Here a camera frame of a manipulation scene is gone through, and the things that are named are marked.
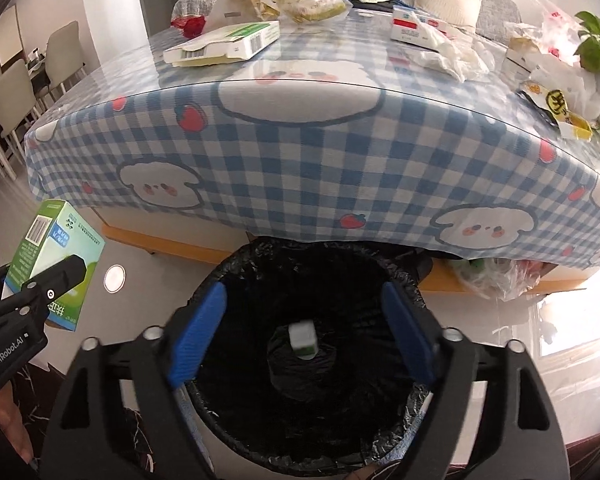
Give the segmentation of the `person left hand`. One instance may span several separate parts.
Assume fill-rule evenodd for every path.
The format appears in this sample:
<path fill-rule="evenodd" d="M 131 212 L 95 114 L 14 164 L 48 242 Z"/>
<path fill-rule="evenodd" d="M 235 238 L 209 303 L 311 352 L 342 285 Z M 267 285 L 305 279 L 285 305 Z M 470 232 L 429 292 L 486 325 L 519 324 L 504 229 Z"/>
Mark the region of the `person left hand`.
<path fill-rule="evenodd" d="M 20 409 L 15 404 L 10 382 L 0 390 L 0 428 L 18 455 L 26 464 L 30 464 L 33 448 Z"/>

